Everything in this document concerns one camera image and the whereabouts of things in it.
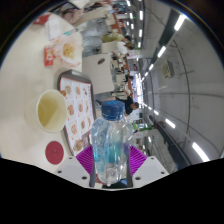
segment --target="food tray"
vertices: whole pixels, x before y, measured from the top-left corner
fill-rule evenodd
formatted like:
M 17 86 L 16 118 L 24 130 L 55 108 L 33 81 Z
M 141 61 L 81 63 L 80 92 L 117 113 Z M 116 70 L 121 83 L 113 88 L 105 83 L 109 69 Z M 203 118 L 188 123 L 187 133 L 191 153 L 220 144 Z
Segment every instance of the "food tray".
M 77 156 L 90 145 L 90 130 L 96 119 L 93 86 L 88 76 L 69 70 L 59 76 L 57 88 L 64 94 L 67 107 L 64 133 L 71 154 Z

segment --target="bottle cap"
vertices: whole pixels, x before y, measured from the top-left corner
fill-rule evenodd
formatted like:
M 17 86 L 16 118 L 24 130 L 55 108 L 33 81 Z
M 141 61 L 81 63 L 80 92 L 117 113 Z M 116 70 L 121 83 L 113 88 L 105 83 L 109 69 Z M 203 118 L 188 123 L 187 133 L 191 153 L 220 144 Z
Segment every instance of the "bottle cap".
M 118 121 L 124 116 L 125 104 L 118 100 L 102 103 L 102 116 L 109 121 Z

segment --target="white table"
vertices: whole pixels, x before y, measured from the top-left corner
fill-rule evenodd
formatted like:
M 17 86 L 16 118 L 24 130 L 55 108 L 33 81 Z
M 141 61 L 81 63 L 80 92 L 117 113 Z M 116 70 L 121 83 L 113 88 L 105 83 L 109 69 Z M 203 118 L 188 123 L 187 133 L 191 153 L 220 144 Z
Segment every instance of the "white table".
M 85 5 L 87 5 L 90 2 L 90 0 L 70 0 L 69 2 L 71 2 L 78 8 L 82 9 Z
M 74 27 L 56 15 L 62 32 Z M 0 151 L 5 159 L 31 164 L 53 173 L 60 165 L 50 164 L 45 149 L 51 141 L 64 148 L 64 158 L 70 156 L 63 131 L 50 134 L 31 127 L 25 119 L 25 109 L 35 96 L 47 89 L 57 89 L 58 76 L 70 68 L 59 60 L 44 66 L 44 47 L 50 46 L 44 26 L 30 25 L 9 51 L 0 74 Z M 82 71 L 82 65 L 75 68 Z

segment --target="paper cup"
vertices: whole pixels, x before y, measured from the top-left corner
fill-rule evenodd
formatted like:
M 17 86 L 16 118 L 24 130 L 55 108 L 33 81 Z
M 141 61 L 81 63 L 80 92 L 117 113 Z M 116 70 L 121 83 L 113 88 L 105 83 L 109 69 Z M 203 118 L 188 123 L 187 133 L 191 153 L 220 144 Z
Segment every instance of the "paper cup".
M 26 119 L 30 125 L 44 131 L 61 131 L 67 119 L 63 95 L 57 90 L 43 92 L 27 105 Z

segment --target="purple object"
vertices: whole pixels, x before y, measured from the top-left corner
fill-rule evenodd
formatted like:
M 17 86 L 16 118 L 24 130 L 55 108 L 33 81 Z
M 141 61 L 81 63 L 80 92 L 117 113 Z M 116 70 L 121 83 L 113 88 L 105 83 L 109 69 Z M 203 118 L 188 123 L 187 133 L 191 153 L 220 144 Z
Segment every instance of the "purple object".
M 142 153 L 139 149 L 131 146 L 130 148 L 130 156 L 129 156 L 129 169 L 131 177 L 135 174 L 135 172 L 139 169 L 139 167 L 145 162 L 147 156 Z
M 87 148 L 85 148 L 76 156 L 76 159 L 91 176 L 94 167 L 93 147 L 88 146 Z

